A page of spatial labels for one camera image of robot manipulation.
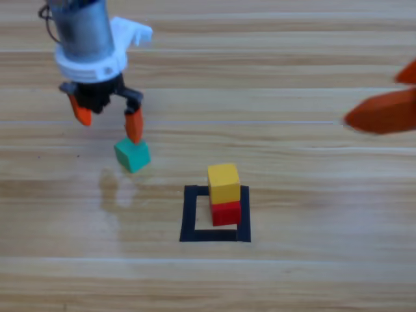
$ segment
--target robotic arm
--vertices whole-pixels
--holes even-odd
[[[101,114],[111,95],[121,96],[127,105],[127,136],[138,144],[143,130],[143,94],[125,86],[122,72],[130,45],[150,42],[152,29],[120,17],[109,21],[105,0],[47,0],[39,16],[57,42],[56,63],[70,80],[59,89],[69,97],[75,117],[89,126],[92,113]],[[55,22],[59,40],[52,36],[49,20]]]

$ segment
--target stacked cubes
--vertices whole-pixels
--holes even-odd
[[[234,164],[216,164],[208,167],[209,197],[213,226],[240,224],[241,185]]]

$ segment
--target orange object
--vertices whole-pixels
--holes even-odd
[[[79,120],[79,122],[81,122],[83,125],[91,125],[91,122],[92,122],[91,110],[86,109],[84,107],[80,107],[75,96],[68,94],[68,97],[70,98],[70,101],[71,101],[73,113],[75,117]]]
[[[370,97],[345,116],[363,132],[386,135],[416,129],[416,88]]]
[[[125,131],[133,143],[140,142],[143,134],[142,108],[139,108],[134,114],[125,114]]]
[[[395,80],[397,83],[403,83],[405,85],[416,85],[416,60],[398,73]]]

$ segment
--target silver motor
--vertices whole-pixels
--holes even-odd
[[[65,56],[95,62],[114,52],[106,0],[47,0]]]

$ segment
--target red cube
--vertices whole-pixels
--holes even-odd
[[[240,224],[240,201],[231,201],[229,203],[219,203],[216,205],[211,204],[211,214],[213,216],[213,226]]]

